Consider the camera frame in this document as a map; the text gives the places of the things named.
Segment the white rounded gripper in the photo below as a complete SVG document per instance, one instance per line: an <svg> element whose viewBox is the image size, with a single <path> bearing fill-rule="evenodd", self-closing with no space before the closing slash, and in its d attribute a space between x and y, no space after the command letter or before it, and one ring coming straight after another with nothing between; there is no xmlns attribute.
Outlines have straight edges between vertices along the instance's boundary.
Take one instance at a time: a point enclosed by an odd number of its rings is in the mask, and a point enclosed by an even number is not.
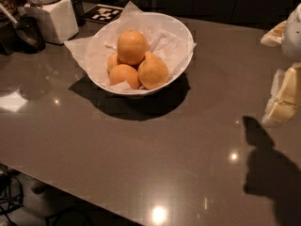
<svg viewBox="0 0 301 226"><path fill-rule="evenodd" d="M283 53L301 60L301 4L283 21L263 35L261 44L282 45ZM277 70L271 87L271 98L264 110L262 123L268 127L285 124L301 107L301 62L295 62L287 71Z"/></svg>

